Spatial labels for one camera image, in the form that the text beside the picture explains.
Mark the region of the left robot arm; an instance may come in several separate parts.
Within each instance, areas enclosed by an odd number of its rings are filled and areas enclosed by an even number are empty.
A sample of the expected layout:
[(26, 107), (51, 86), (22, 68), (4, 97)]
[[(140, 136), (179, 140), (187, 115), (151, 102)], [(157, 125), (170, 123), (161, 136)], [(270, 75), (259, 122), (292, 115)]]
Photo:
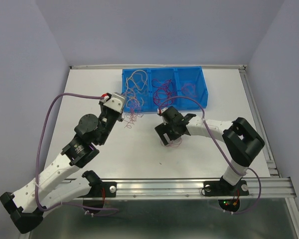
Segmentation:
[(106, 188), (92, 170), (68, 185), (59, 184), (82, 169), (99, 153), (117, 121), (122, 120), (124, 103), (120, 100), (100, 102), (101, 113), (82, 116), (74, 128), (74, 138), (62, 149), (54, 161), (36, 178), (15, 192), (5, 192), (0, 201), (21, 234), (35, 229), (48, 211), (67, 204), (80, 196), (105, 198)]

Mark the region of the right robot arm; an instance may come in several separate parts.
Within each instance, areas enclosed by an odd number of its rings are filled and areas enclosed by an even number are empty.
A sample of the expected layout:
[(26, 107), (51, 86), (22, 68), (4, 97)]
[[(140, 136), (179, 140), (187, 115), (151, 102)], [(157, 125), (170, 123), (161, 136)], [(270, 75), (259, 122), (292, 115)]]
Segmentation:
[(226, 145), (230, 155), (226, 156), (223, 150), (220, 153), (228, 163), (228, 167), (219, 180), (204, 183), (202, 195), (233, 196), (236, 192), (248, 195), (248, 192), (241, 188), (241, 179), (265, 146), (265, 142), (245, 118), (219, 121), (205, 119), (195, 114), (183, 116), (173, 106), (159, 109), (157, 114), (162, 117), (163, 122), (155, 127), (155, 131), (164, 145), (183, 135), (208, 137), (218, 149), (221, 149), (220, 142)]

